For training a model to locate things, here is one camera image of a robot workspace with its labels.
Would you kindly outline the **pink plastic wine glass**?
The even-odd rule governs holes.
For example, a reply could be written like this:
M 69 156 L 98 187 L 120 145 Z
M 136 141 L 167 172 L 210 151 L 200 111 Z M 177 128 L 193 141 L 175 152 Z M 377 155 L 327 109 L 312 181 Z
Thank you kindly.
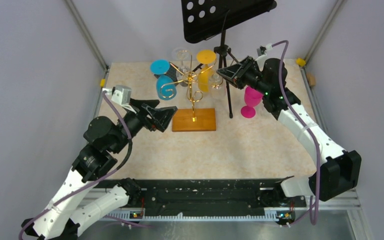
M 256 115 L 255 107 L 260 104 L 263 96 L 259 91 L 247 86 L 244 92 L 245 105 L 240 110 L 241 115 L 247 119 L 253 118 Z

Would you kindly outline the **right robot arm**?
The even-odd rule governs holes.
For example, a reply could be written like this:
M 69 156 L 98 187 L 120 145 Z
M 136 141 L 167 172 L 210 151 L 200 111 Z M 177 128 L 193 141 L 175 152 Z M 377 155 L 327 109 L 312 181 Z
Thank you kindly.
M 280 183 L 273 192 L 277 205 L 287 206 L 302 195 L 326 202 L 357 186 L 360 154 L 334 142 L 309 116 L 301 100 L 286 87 L 288 71 L 282 60 L 268 58 L 260 69 L 258 62 L 248 56 L 216 72 L 237 89 L 250 87 L 262 94 L 266 111 L 295 136 L 314 161 L 316 172 L 312 175 L 288 177 Z

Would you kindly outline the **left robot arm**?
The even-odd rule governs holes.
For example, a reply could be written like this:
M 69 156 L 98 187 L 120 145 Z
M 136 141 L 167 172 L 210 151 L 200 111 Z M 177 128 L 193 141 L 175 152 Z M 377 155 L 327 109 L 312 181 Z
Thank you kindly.
M 113 122 L 94 118 L 84 133 L 87 141 L 72 163 L 66 179 L 44 210 L 21 225 L 24 235 L 38 240 L 76 240 L 91 225 L 111 211 L 134 207 L 140 202 L 140 187 L 126 178 L 108 193 L 81 206 L 85 196 L 100 182 L 123 167 L 133 151 L 133 138 L 142 129 L 164 132 L 177 112 L 176 106 L 159 107 L 159 100 L 131 99 L 126 114 Z

